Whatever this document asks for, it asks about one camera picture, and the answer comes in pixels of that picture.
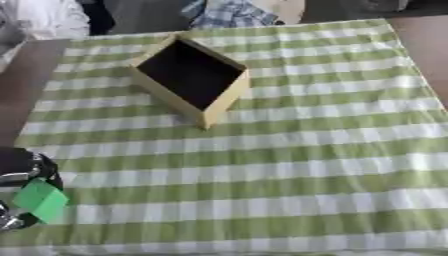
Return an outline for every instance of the white stripe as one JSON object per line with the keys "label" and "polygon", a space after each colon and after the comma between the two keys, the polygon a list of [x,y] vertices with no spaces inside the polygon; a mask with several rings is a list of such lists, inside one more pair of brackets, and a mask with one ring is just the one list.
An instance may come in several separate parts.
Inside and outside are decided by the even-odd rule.
{"label": "white stripe", "polygon": [[[98,69],[108,69],[116,67],[126,67],[132,60],[121,60],[113,62],[99,62],[90,63],[83,62],[76,65],[73,64],[61,64],[58,66],[55,73],[64,74],[71,72],[81,72]],[[391,57],[381,60],[368,60],[350,62],[337,62],[327,64],[300,64],[300,65],[285,65],[282,67],[270,67],[270,68],[250,68],[251,77],[266,77],[266,76],[282,76],[282,75],[300,75],[300,74],[321,74],[328,72],[350,72],[350,71],[362,71],[362,70],[376,70],[385,69],[395,66],[409,66],[409,59],[407,57]]]}
{"label": "white stripe", "polygon": [[89,88],[122,87],[132,84],[130,77],[92,77],[73,79],[70,81],[50,81],[45,91],[59,91],[64,89],[84,90]]}
{"label": "white stripe", "polygon": [[[126,79],[114,87],[129,86]],[[110,88],[111,84],[93,83],[95,88]],[[423,81],[419,81],[416,77],[400,76],[385,80],[372,80],[368,83],[360,85],[359,81],[337,82],[328,84],[311,84],[304,85],[288,85],[288,86],[267,86],[253,87],[245,92],[240,99],[275,99],[284,96],[312,96],[322,95],[330,96],[335,93],[354,93],[354,92],[370,92],[377,90],[386,90],[392,88],[418,88],[426,87]],[[125,107],[125,106],[150,106],[157,104],[150,96],[146,94],[132,96],[116,96],[116,97],[97,97],[89,99],[71,99],[71,100],[42,100],[36,104],[34,112],[62,111],[74,110],[79,108],[95,109],[105,107]]]}
{"label": "white stripe", "polygon": [[[377,36],[379,34],[392,32],[392,29],[389,27],[388,24],[385,25],[379,25],[379,26],[372,26],[367,28],[341,28],[341,29],[334,29],[334,30],[316,30],[313,32],[279,32],[276,35],[266,35],[266,36],[260,36],[260,35],[254,35],[254,36],[202,36],[202,35],[195,35],[192,34],[192,39],[197,41],[198,43],[207,45],[209,47],[226,47],[226,46],[232,46],[232,45],[239,45],[239,44],[246,44],[246,43],[253,43],[256,42],[257,44],[264,44],[264,43],[273,43],[281,40],[282,42],[290,42],[290,41],[307,41],[307,40],[314,40],[314,39],[328,39],[328,38],[345,38],[345,37],[352,37],[352,36],[359,36],[359,35],[372,35]],[[132,38],[140,38],[145,39],[148,37],[152,37],[155,40],[163,40],[164,37],[168,37],[171,33],[160,33],[160,34],[143,34],[143,35],[137,35],[132,36]],[[120,40],[126,40],[128,38],[128,35],[121,36],[118,39]],[[107,40],[114,39],[113,37],[107,37],[104,38]],[[96,54],[103,54],[103,53],[110,53],[110,52],[121,52],[123,49],[123,46],[125,46],[128,49],[141,49],[143,50],[144,46],[141,44],[133,44],[133,45],[112,45],[112,46],[95,46],[92,48],[69,48],[66,50],[65,55],[66,56],[82,56],[86,52],[91,52],[92,50]]]}
{"label": "white stripe", "polygon": [[48,156],[57,159],[77,159],[82,157],[136,156],[142,154],[163,155],[175,153],[226,152],[230,150],[342,145],[418,138],[448,138],[447,136],[448,123],[433,123],[397,125],[385,128],[299,131],[267,135],[257,134],[177,140],[48,145],[36,148],[32,147],[30,149],[37,152],[43,152]]}
{"label": "white stripe", "polygon": [[316,30],[313,32],[279,32],[275,35],[267,36],[193,36],[193,39],[209,47],[226,47],[233,45],[246,44],[264,44],[281,41],[287,43],[290,41],[308,41],[329,38],[346,38],[353,36],[378,36],[387,32],[392,32],[389,25],[380,25],[369,28],[343,28],[335,30]]}
{"label": "white stripe", "polygon": [[132,96],[99,97],[92,99],[44,100],[36,104],[34,112],[150,106],[152,103],[151,96],[144,93]]}
{"label": "white stripe", "polygon": [[201,256],[287,256],[285,253],[317,252],[334,256],[423,256],[424,252],[416,255],[404,252],[404,250],[423,250],[429,252],[434,248],[445,248],[448,243],[448,229],[421,230],[391,233],[364,233],[341,234],[313,237],[288,237],[288,238],[253,238],[240,240],[214,240],[214,241],[189,241],[189,242],[154,242],[136,244],[101,244],[67,246],[29,246],[29,247],[3,247],[2,255],[8,256],[48,256],[59,254],[74,255],[110,255],[125,254],[134,255],[142,253],[161,253],[177,255],[200,254]]}
{"label": "white stripe", "polygon": [[[351,103],[319,107],[288,107],[278,109],[230,110],[222,116],[218,124],[248,124],[263,121],[303,120],[321,117],[346,117],[374,114],[400,113],[404,111],[442,110],[437,98],[412,100],[381,100],[374,103]],[[127,118],[104,118],[67,120],[50,122],[27,122],[22,135],[57,134],[67,132],[116,131],[188,126],[190,122],[178,118],[177,114],[160,116],[136,116]]]}
{"label": "white stripe", "polygon": [[222,199],[174,203],[76,205],[53,224],[158,223],[195,220],[363,214],[448,209],[448,189],[396,189],[378,193]]}
{"label": "white stripe", "polygon": [[337,160],[310,160],[246,165],[220,165],[172,169],[148,169],[101,172],[69,171],[64,168],[64,186],[67,188],[138,187],[167,185],[167,177],[180,177],[170,185],[201,183],[252,182],[294,178],[323,178],[357,175],[380,175],[412,170],[428,172],[448,169],[448,153],[410,153],[403,156],[372,157]]}

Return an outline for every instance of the green and white striped tablecloth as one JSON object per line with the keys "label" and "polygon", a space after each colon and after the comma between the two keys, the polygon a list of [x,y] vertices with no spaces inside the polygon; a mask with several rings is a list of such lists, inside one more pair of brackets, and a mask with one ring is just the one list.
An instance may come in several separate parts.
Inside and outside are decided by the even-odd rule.
{"label": "green and white striped tablecloth", "polygon": [[448,117],[385,20],[188,32],[252,77],[209,131],[131,84],[166,36],[67,49],[17,145],[57,159],[70,204],[1,255],[447,248]]}

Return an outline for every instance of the box wall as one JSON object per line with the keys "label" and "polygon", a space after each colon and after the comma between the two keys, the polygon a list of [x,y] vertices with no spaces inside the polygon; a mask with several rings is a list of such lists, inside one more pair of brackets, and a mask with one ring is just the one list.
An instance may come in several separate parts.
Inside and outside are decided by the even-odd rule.
{"label": "box wall", "polygon": [[235,82],[204,112],[205,129],[218,121],[222,115],[250,87],[249,70],[244,71]]}
{"label": "box wall", "polygon": [[204,126],[203,113],[199,109],[184,101],[182,98],[166,89],[163,85],[160,85],[150,77],[146,76],[144,73],[140,72],[140,70],[131,67],[131,72],[134,82],[137,85],[149,91],[153,96],[165,102],[171,108],[186,115],[196,124],[199,124],[201,127]]}

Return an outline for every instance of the green stripe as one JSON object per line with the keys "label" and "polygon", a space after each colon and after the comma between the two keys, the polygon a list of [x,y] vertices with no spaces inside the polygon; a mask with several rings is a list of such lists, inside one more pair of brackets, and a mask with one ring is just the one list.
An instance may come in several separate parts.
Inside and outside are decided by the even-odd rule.
{"label": "green stripe", "polygon": [[[307,24],[296,27],[265,27],[265,28],[239,28],[239,29],[213,29],[213,30],[194,30],[185,32],[187,37],[257,37],[257,36],[277,36],[279,33],[319,33],[320,31],[331,31],[340,29],[372,29],[384,26],[387,22],[384,20],[357,21],[353,23],[330,23],[330,24]],[[94,46],[122,46],[122,45],[140,45],[152,44],[162,41],[166,35],[148,34],[142,37],[119,37],[107,39],[89,39],[74,41],[71,48],[87,48]]]}
{"label": "green stripe", "polygon": [[396,125],[410,125],[423,123],[448,122],[444,110],[429,110],[426,112],[409,111],[392,114],[375,114],[365,116],[347,116],[333,118],[310,118],[297,120],[271,121],[255,123],[216,124],[213,129],[203,131],[199,129],[186,129],[185,126],[162,128],[144,128],[115,131],[93,132],[64,132],[51,133],[51,122],[48,124],[49,132],[44,134],[22,134],[16,144],[23,147],[38,147],[45,145],[74,145],[86,143],[107,143],[149,140],[178,140],[192,138],[214,138],[220,136],[241,136],[291,133],[296,131],[331,131],[338,129],[381,128]]}
{"label": "green stripe", "polygon": [[[395,35],[389,33],[385,33],[385,34],[380,34],[380,35],[376,35],[377,37],[382,37],[384,38],[385,41],[390,41],[390,40],[395,40],[396,37]],[[347,44],[354,44],[357,45],[359,44],[359,40],[363,39],[365,36],[356,36],[356,37],[340,37],[338,38],[338,40],[345,40],[344,42]],[[257,43],[253,43],[250,45],[247,44],[240,44],[237,45],[235,43],[235,45],[231,45],[231,46],[225,46],[225,47],[214,47],[213,49],[218,51],[218,52],[222,52],[224,54],[235,54],[237,52],[247,52],[249,48],[252,47],[263,47],[265,50],[267,51],[274,51],[276,49],[297,49],[297,46],[300,46],[301,48],[312,48],[312,47],[316,47],[316,44],[321,44],[323,42],[327,42],[328,45],[333,45],[334,42],[333,41],[328,41],[328,39],[326,40],[294,40],[294,41],[288,41],[288,42],[284,42],[282,45],[279,45],[278,42],[273,42],[273,43],[262,43],[262,44],[257,44]],[[333,58],[329,58],[327,56],[335,56],[335,59],[340,59],[341,61],[346,61],[346,60],[351,60],[351,61],[356,61],[356,60],[365,60],[364,58],[368,58],[369,56],[366,55],[372,55],[370,57],[373,58],[377,58],[379,56],[376,55],[381,55],[382,53],[385,53],[389,56],[397,56],[397,55],[404,55],[404,50],[401,49],[388,49],[388,50],[376,50],[374,52],[364,52],[364,53],[351,53],[351,52],[347,52],[347,53],[343,53],[343,54],[335,54],[335,55],[326,55],[323,56],[321,59],[319,59],[318,56],[297,56],[295,57],[295,60],[297,62],[297,64],[313,64],[313,62],[315,63],[321,63],[319,62],[320,60],[324,61],[322,63],[329,63],[329,62],[325,62],[327,61],[327,59],[330,59],[328,61],[332,61]],[[138,56],[140,56],[141,54],[143,54],[143,52],[135,52],[135,53],[108,53],[108,54],[98,54],[98,55],[90,55],[90,56],[84,56],[84,55],[80,55],[80,56],[65,56],[62,59],[62,64],[78,64],[78,63],[97,63],[97,62],[114,62],[114,61],[124,61],[124,60],[129,60],[131,58],[136,58]],[[285,58],[276,58],[274,59],[275,63],[278,63],[278,61],[283,61]],[[257,67],[258,65],[262,65],[263,62],[260,63],[261,60],[253,60],[253,61],[246,61],[246,65],[248,65],[249,67]]]}
{"label": "green stripe", "polygon": [[174,223],[42,226],[9,232],[1,246],[102,245],[151,242],[318,237],[423,230],[448,227],[448,210],[397,210],[378,213],[196,220]]}
{"label": "green stripe", "polygon": [[[115,87],[126,91],[126,87]],[[430,97],[431,92],[426,87],[391,88],[376,91],[361,91],[351,93],[334,93],[325,95],[283,96],[277,98],[240,99],[232,110],[260,110],[289,107],[320,107],[325,105],[340,105],[350,103],[373,103],[378,100],[400,100]],[[103,107],[84,109],[83,106],[71,110],[34,112],[31,122],[49,122],[63,120],[88,120],[103,118],[121,118],[135,116],[159,116],[170,114],[171,110],[159,103],[148,106],[129,105],[120,107]]]}
{"label": "green stripe", "polygon": [[[127,72],[127,70],[118,69],[120,72]],[[108,77],[107,74],[113,73],[113,76],[119,75],[114,73],[114,69],[100,69],[88,72],[74,72],[68,79],[84,79],[95,77]],[[275,77],[260,77],[252,78],[252,87],[270,87],[270,86],[288,86],[291,84],[311,85],[316,83],[336,83],[336,82],[351,82],[366,80],[381,80],[390,79],[400,76],[418,76],[418,72],[412,67],[392,67],[386,69],[367,70],[367,71],[351,71],[351,72],[330,72],[321,74],[303,74],[295,76],[275,76]],[[141,93],[142,90],[138,87],[110,87],[110,88],[87,88],[87,89],[70,89],[69,86],[57,91],[44,92],[41,100],[65,100],[65,99],[89,99],[98,97],[114,97],[126,96],[132,93]]]}
{"label": "green stripe", "polygon": [[[371,166],[378,167],[372,161]],[[210,182],[163,186],[68,188],[64,190],[70,205],[111,205],[144,203],[180,203],[209,200],[299,197],[387,192],[393,189],[447,188],[447,170],[417,172],[402,170],[387,174],[336,177],[266,178],[259,181]]]}
{"label": "green stripe", "polygon": [[60,159],[62,170],[79,172],[121,171],[140,169],[171,169],[210,167],[219,165],[246,165],[309,160],[332,160],[347,158],[371,158],[400,156],[408,153],[439,153],[448,151],[448,138],[409,139],[372,143],[299,146],[216,152],[182,152],[154,155],[148,152],[138,156],[92,157],[73,160]]}

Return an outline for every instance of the cardboard box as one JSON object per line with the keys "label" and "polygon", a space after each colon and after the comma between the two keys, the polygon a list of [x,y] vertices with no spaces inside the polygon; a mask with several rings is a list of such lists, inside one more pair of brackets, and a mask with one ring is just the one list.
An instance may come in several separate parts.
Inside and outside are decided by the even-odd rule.
{"label": "cardboard box", "polygon": [[248,69],[179,34],[136,58],[133,82],[204,129],[250,86]]}

